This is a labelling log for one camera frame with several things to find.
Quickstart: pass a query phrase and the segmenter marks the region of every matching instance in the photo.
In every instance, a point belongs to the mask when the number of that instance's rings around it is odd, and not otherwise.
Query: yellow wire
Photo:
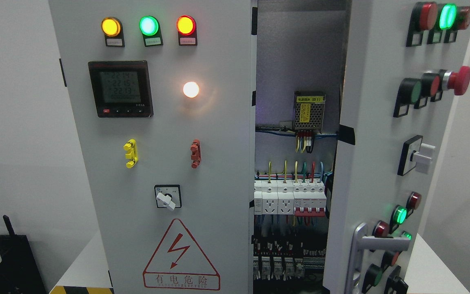
[[[286,183],[286,178],[288,177],[288,161],[284,160],[284,184]]]
[[[304,147],[302,147],[302,151],[300,151],[300,153],[304,153],[304,151],[306,150],[306,145],[307,144],[308,144],[308,138],[304,137]]]
[[[298,167],[299,162],[295,161],[295,183],[299,182],[298,175],[297,175],[297,167]]]
[[[271,162],[269,162],[268,184],[271,184]]]

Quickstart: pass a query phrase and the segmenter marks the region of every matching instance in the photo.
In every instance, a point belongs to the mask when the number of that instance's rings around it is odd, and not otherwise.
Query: emergency stop button
[[[445,74],[443,78],[443,85],[447,89],[454,89],[454,94],[457,96],[464,95],[469,87],[470,82],[470,67],[463,66],[458,72],[450,72]]]

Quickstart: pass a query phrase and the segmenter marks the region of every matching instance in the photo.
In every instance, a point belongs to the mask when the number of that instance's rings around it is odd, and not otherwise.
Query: blue wire
[[[324,175],[324,163],[320,162],[320,181],[319,183],[322,182],[322,176]]]

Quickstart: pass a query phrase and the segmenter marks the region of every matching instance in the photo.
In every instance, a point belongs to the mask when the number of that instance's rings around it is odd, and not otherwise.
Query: red indicator light
[[[422,194],[412,192],[409,199],[407,199],[407,209],[417,209],[422,201]]]
[[[189,15],[183,15],[177,19],[177,31],[179,31],[181,35],[192,35],[196,28],[197,24],[195,20]]]
[[[389,233],[389,224],[385,221],[378,221],[373,229],[373,236],[377,238],[387,237]]]
[[[459,7],[457,29],[466,30],[470,25],[470,6]]]
[[[420,30],[431,30],[435,26],[438,17],[438,5],[436,2],[426,2],[420,11],[419,26]]]
[[[454,89],[457,96],[464,95],[469,87],[470,67],[461,67],[457,73],[451,73],[447,82],[448,89]]]

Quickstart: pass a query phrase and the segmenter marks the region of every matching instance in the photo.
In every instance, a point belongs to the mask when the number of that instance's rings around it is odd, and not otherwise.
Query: rotary switch
[[[388,277],[384,294],[407,294],[409,286],[400,277],[401,267],[397,266]]]

